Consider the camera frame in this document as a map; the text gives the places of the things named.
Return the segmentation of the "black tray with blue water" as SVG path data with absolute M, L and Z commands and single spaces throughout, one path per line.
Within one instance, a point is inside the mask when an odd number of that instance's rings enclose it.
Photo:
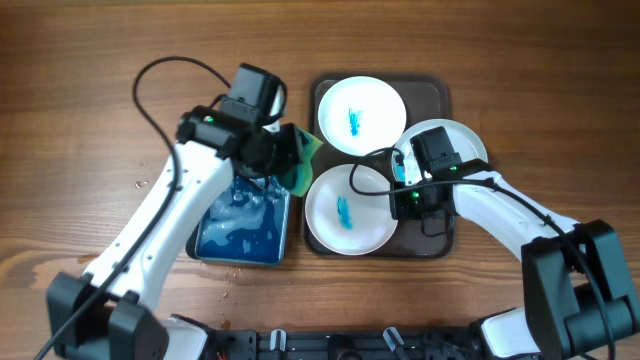
M 276 178 L 233 179 L 205 211 L 185 251 L 208 263 L 276 266 L 284 258 L 290 194 Z

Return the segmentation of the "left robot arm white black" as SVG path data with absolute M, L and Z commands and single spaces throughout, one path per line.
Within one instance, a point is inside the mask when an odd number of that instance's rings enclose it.
M 233 182 L 276 177 L 291 194 L 308 188 L 321 141 L 293 124 L 270 132 L 270 111 L 197 106 L 180 119 L 163 173 L 114 242 L 80 277 L 58 274 L 47 291 L 52 337 L 65 359 L 204 359 L 216 332 L 195 320 L 153 314 L 166 278 L 209 206 Z

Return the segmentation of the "green yellow sponge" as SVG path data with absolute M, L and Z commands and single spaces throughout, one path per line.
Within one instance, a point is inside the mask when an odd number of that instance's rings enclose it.
M 276 179 L 291 195 L 303 197 L 309 190 L 313 180 L 311 160 L 324 143 L 304 130 L 296 129 L 296 136 L 301 144 L 302 162 L 285 174 L 277 175 Z

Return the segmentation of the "white plate blue stain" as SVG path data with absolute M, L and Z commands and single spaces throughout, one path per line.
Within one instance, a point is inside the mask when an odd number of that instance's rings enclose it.
M 368 76 L 338 81 L 322 96 L 318 125 L 337 150 L 363 156 L 394 145 L 407 124 L 407 110 L 388 83 Z
M 305 201 L 305 218 L 313 236 L 329 250 L 347 256 L 372 253 L 394 234 L 389 200 L 379 191 L 389 181 L 367 166 L 343 164 L 323 172 Z

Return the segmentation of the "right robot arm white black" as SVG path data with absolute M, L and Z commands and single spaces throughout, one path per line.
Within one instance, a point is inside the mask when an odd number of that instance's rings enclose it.
M 391 185 L 394 217 L 448 210 L 486 230 L 520 261 L 526 337 L 550 359 L 581 356 L 639 331 L 639 298 L 616 231 L 580 223 L 510 186 L 487 162 L 430 167 Z

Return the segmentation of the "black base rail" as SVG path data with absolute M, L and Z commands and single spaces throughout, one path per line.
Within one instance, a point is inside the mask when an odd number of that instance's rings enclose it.
M 202 359 L 336 359 L 352 351 L 361 359 L 481 359 L 483 346 L 465 328 L 402 331 L 271 332 L 218 330 L 205 345 Z

